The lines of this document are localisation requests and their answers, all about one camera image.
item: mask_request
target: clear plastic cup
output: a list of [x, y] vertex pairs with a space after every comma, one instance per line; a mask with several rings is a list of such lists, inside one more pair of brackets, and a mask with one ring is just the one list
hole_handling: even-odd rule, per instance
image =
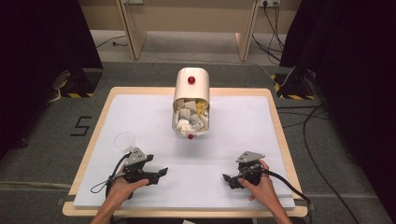
[[136, 137], [131, 132], [119, 133], [114, 139], [114, 146], [123, 154], [126, 154], [136, 147]]

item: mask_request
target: human hand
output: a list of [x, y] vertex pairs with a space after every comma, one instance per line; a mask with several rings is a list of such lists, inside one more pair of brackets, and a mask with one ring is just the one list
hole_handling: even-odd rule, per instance
[[146, 186], [148, 183], [149, 181], [147, 179], [142, 179], [130, 184], [122, 177], [116, 178], [107, 194], [105, 202], [99, 208], [91, 224], [108, 223], [114, 211], [127, 200], [129, 195], [136, 189]]
[[[265, 170], [270, 169], [264, 161], [259, 160], [259, 162]], [[243, 187], [252, 193], [248, 199], [250, 201], [257, 199], [262, 205], [267, 207], [275, 217], [277, 223], [291, 223], [285, 209], [283, 209], [282, 204], [276, 196], [274, 185], [269, 175], [262, 174], [260, 184], [258, 186], [252, 185], [243, 178], [239, 178], [238, 181]]]
[[149, 183], [148, 179], [142, 179], [134, 183], [128, 183], [123, 177], [114, 180], [110, 191], [107, 194], [106, 202], [115, 207], [119, 207], [128, 199], [132, 192]]

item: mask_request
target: gray carpet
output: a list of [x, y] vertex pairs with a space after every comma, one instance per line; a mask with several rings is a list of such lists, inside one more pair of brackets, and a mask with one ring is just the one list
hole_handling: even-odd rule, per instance
[[[174, 87], [177, 72], [188, 66], [204, 68], [210, 86], [267, 88], [275, 98], [290, 153], [304, 193], [316, 206], [314, 223], [353, 223], [353, 219], [316, 170], [304, 145], [303, 124], [313, 108], [285, 106], [320, 105], [320, 100], [285, 100], [275, 96], [271, 79], [256, 65], [104, 63], [105, 71], [92, 98], [62, 98], [50, 104], [27, 137], [28, 146], [15, 148], [0, 162], [0, 223], [89, 223], [90, 217], [66, 217], [58, 202], [73, 183], [106, 97], [115, 86]], [[266, 67], [270, 74], [284, 71]], [[340, 193], [360, 223], [391, 223], [361, 171], [349, 158], [336, 123], [322, 107], [306, 124], [306, 142], [321, 172]], [[75, 125], [90, 126], [85, 136]], [[41, 186], [9, 185], [4, 181], [36, 182]], [[43, 183], [62, 184], [44, 186]], [[259, 223], [274, 223], [260, 219]]]

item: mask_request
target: red button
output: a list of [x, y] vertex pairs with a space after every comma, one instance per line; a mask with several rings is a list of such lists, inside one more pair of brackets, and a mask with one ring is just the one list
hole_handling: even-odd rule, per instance
[[194, 84], [195, 82], [195, 77], [189, 77], [189, 83]]

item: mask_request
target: metal device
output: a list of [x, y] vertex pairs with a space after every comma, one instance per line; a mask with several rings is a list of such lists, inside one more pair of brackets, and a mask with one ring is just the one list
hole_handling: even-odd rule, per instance
[[161, 169], [158, 173], [145, 172], [143, 167], [146, 162], [152, 161], [153, 158], [153, 155], [145, 155], [139, 147], [135, 147], [124, 164], [122, 170], [124, 173], [123, 178], [128, 183], [134, 183], [141, 179], [148, 179], [148, 185], [158, 184], [160, 177], [166, 175], [168, 172], [168, 168]]
[[223, 175], [224, 180], [228, 182], [231, 189], [244, 189], [239, 182], [238, 178], [244, 178], [253, 185], [259, 185], [262, 177], [262, 165], [259, 159], [264, 158], [264, 155], [246, 151], [236, 159], [238, 162], [239, 174], [230, 177], [229, 175]]

